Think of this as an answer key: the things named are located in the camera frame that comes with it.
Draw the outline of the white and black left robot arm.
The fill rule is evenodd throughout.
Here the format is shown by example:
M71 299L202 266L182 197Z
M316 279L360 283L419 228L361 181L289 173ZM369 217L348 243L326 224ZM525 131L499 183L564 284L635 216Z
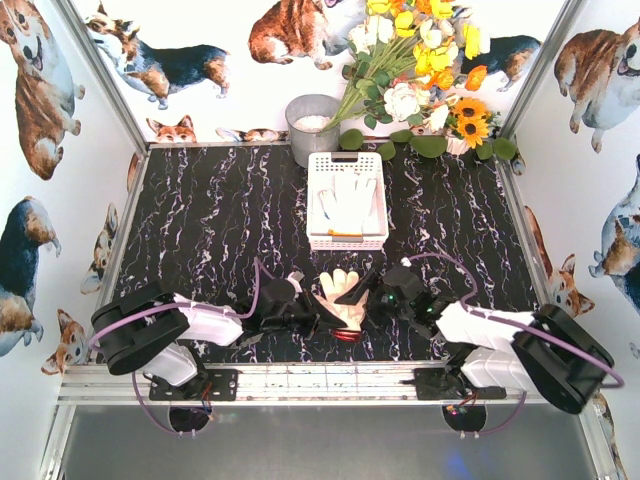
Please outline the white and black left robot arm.
M258 285L238 307L190 300L154 281L94 312L90 347L102 353L114 376L145 371L173 387L194 380L203 368L179 343L201 341L230 347L243 336L345 329L347 323L291 277Z

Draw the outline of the yellow dotted glove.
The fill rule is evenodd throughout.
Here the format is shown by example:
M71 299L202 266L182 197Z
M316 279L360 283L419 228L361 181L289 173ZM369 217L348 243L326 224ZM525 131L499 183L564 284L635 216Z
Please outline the yellow dotted glove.
M377 181L365 174L337 172L333 187L336 199L335 216L328 220L332 236L360 236L373 202Z

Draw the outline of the plain white cotton glove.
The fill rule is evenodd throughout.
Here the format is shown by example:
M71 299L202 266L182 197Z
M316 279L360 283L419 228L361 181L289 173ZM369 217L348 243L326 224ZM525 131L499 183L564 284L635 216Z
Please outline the plain white cotton glove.
M340 341L344 342L358 342L362 337L362 330L358 329L349 329L349 328L339 328L333 329L331 332L332 336Z

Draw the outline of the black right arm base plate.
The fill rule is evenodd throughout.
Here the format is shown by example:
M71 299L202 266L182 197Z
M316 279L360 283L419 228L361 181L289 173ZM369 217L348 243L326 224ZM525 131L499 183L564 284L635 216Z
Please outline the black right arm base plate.
M444 368L416 368L413 377L401 380L415 388L418 400L502 400L506 390L500 387L475 387L458 371Z

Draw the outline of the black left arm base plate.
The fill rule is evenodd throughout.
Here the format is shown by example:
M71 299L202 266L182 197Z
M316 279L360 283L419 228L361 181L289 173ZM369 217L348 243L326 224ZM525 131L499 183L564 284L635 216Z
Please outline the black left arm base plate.
M181 386L172 386L166 380L153 376L149 390L152 401L234 401L239 384L237 369L206 368Z

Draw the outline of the blue dotted white glove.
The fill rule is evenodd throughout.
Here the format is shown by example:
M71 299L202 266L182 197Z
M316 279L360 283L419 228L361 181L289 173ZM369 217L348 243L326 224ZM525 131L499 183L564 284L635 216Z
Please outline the blue dotted white glove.
M327 220L332 220L335 216L336 199L332 189L325 189L319 192L319 200L322 206L323 215Z

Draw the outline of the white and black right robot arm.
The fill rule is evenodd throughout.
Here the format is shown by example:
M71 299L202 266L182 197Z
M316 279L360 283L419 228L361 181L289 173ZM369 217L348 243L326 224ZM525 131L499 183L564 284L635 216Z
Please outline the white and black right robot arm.
M370 271L339 293L338 306L362 306L372 318L404 320L453 346L447 367L475 389L534 393L580 413L615 375L607 350L555 305L503 312L436 296L409 267Z

